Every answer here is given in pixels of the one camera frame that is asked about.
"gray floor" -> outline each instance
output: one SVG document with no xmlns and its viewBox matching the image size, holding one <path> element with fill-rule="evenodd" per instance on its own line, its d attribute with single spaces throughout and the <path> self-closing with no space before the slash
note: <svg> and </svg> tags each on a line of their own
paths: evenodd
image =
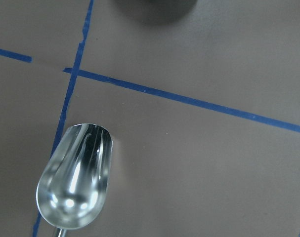
<svg viewBox="0 0 300 237">
<path fill-rule="evenodd" d="M 174 2 L 96 1 L 81 69 L 300 125 L 300 0 Z M 88 4 L 0 1 L 0 48 L 33 58 L 0 56 L 0 236 L 32 236 Z M 78 77 L 65 128 L 83 122 L 112 169 L 68 236 L 299 235 L 300 133 Z"/>
</svg>

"stainless steel scoop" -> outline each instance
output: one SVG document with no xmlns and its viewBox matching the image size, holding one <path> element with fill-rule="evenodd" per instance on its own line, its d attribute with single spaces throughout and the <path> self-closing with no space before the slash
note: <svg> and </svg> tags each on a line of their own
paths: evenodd
<svg viewBox="0 0 300 237">
<path fill-rule="evenodd" d="M 95 124 L 67 129 L 37 187 L 38 209 L 59 228 L 56 236 L 98 216 L 106 198 L 112 143 L 108 131 Z"/>
</svg>

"gray surface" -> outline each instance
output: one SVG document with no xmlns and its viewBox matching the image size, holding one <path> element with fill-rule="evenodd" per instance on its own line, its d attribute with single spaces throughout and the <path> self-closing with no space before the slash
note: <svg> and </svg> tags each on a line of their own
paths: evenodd
<svg viewBox="0 0 300 237">
<path fill-rule="evenodd" d="M 119 4 L 95 2 L 81 69 L 300 124 L 300 0 L 198 0 L 160 24 Z M 0 236 L 31 236 L 87 6 L 0 1 L 0 48 L 34 58 L 0 56 Z M 78 78 L 66 127 L 82 122 L 110 131 L 113 163 L 69 236 L 299 234 L 299 133 Z"/>
</svg>

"scoop handle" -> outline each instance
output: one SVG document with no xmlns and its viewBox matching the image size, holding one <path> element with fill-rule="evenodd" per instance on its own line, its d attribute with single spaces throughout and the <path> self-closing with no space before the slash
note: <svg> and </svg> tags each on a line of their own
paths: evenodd
<svg viewBox="0 0 300 237">
<path fill-rule="evenodd" d="M 53 237 L 65 237 L 67 233 L 67 230 L 55 228 Z"/>
</svg>

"metal scoop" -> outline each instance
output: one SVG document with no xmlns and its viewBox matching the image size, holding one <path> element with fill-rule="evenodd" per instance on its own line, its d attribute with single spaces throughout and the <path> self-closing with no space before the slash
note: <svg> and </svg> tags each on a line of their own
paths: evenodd
<svg viewBox="0 0 300 237">
<path fill-rule="evenodd" d="M 55 236 L 98 216 L 106 198 L 112 143 L 108 131 L 95 124 L 67 129 L 37 187 L 38 209 L 58 228 Z"/>
</svg>

